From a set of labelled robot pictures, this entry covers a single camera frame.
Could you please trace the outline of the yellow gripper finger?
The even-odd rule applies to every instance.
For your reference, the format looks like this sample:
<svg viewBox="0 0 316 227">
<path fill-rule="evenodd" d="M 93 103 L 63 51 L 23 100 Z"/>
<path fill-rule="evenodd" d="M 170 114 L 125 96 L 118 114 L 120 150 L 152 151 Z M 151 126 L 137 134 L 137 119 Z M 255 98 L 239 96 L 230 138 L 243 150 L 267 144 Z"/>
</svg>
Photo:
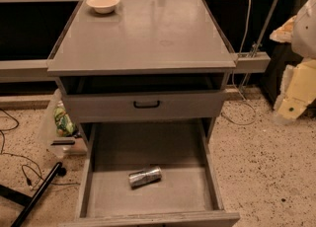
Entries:
<svg viewBox="0 0 316 227">
<path fill-rule="evenodd" d="M 296 19 L 295 16 L 291 17 L 282 26 L 274 30 L 270 34 L 270 39 L 276 42 L 281 42 L 281 43 L 285 43 L 285 42 L 291 43 L 295 19 Z"/>
<path fill-rule="evenodd" d="M 274 105 L 274 121 L 294 122 L 315 100 L 316 60 L 304 58 L 296 66 L 287 65 Z"/>
</svg>

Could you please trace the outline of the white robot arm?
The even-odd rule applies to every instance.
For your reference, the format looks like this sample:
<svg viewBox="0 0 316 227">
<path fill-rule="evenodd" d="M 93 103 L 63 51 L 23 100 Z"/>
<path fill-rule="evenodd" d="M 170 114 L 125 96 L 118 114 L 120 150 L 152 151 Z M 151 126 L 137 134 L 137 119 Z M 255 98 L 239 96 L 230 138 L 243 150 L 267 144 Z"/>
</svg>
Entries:
<svg viewBox="0 0 316 227">
<path fill-rule="evenodd" d="M 270 39 L 290 43 L 292 51 L 302 57 L 296 66 L 285 67 L 274 106 L 275 122 L 287 124 L 316 100 L 316 0 L 308 0 Z"/>
</svg>

